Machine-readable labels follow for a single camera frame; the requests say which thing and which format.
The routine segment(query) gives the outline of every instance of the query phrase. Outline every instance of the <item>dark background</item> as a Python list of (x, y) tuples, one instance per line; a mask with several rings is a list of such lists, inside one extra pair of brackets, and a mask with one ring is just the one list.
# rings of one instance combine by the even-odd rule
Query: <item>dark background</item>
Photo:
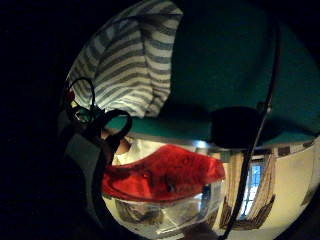
[[(135, 2), (0, 1), (0, 239), (115, 238), (103, 235), (68, 194), (73, 178), (57, 148), (57, 106), (83, 44)], [(316, 1), (252, 2), (287, 22), (320, 63)], [(320, 239), (319, 204), (318, 192), (279, 239)]]

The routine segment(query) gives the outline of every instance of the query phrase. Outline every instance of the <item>cable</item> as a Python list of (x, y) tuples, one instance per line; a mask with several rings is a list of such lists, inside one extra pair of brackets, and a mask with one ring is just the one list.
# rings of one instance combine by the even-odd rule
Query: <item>cable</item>
[(240, 175), (240, 182), (239, 182), (239, 188), (238, 188), (238, 194), (237, 194), (237, 199), (236, 203), (234, 206), (234, 209), (232, 211), (232, 214), (230, 216), (226, 231), (222, 236), (219, 236), (219, 240), (225, 240), (228, 238), (230, 231), (232, 230), (232, 227), (237, 219), (237, 216), (239, 215), (239, 211), (241, 209), (245, 189), (246, 189), (246, 182), (247, 182), (247, 175), (248, 175), (248, 170), (250, 166), (250, 162), (252, 159), (252, 156), (254, 154), (254, 150), (258, 144), (258, 141), (260, 139), (261, 132), (263, 130), (263, 127), (265, 125), (266, 119), (268, 114), (271, 111), (272, 107), (272, 99), (274, 96), (277, 80), (278, 80), (278, 75), (279, 75), (279, 70), (280, 70), (280, 58), (281, 58), (281, 36), (280, 36), (280, 26), (278, 21), (275, 20), (275, 53), (274, 53), (274, 61), (273, 61), (273, 67), (272, 67), (272, 75), (271, 75), (271, 80), (269, 83), (269, 89), (268, 89), (268, 94), (266, 97), (266, 100), (264, 102), (264, 107), (263, 111), (261, 113), (261, 122), (259, 124), (259, 128), (257, 129), (257, 134), (255, 137), (255, 140), (251, 146), (249, 146), (245, 158), (242, 163), (242, 168), (241, 168), (241, 175)]
[(92, 122), (93, 117), (94, 117), (94, 104), (95, 104), (95, 102), (96, 102), (96, 95), (95, 95), (95, 92), (94, 92), (94, 86), (93, 86), (93, 83), (92, 83), (91, 79), (90, 79), (90, 78), (87, 78), (87, 77), (80, 77), (80, 78), (75, 79), (75, 80), (67, 87), (66, 92), (69, 92), (70, 89), (72, 88), (72, 86), (73, 86), (74, 84), (76, 84), (77, 82), (79, 82), (79, 81), (86, 81), (86, 82), (90, 85), (90, 90), (91, 90), (91, 97), (92, 97), (92, 99), (91, 99), (91, 106), (90, 106), (90, 110), (89, 110), (89, 112), (90, 112), (89, 122)]

